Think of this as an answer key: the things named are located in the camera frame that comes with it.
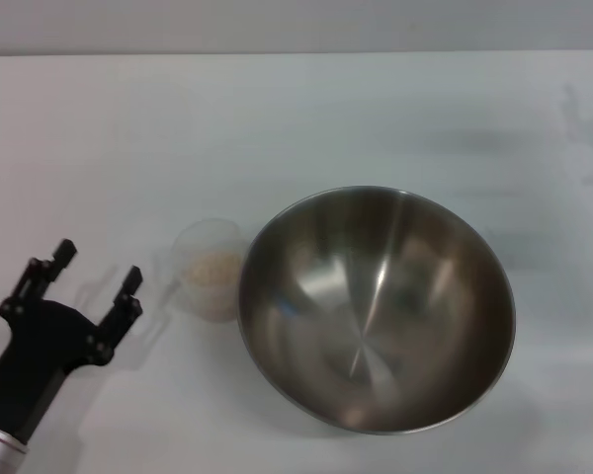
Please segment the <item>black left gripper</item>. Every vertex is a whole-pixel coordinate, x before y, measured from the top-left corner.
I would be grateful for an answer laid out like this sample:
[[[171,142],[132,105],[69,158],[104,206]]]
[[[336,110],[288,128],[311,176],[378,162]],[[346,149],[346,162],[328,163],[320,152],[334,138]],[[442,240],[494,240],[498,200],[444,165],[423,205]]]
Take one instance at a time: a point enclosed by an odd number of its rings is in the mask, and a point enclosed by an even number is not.
[[[76,254],[74,243],[63,239],[50,260],[30,258],[11,298],[42,299]],[[29,441],[74,370],[111,361],[112,346],[142,314],[134,297],[142,282],[140,268],[132,266],[99,326],[77,310],[49,300],[26,303],[6,318],[11,339],[0,355],[1,432],[19,442]]]

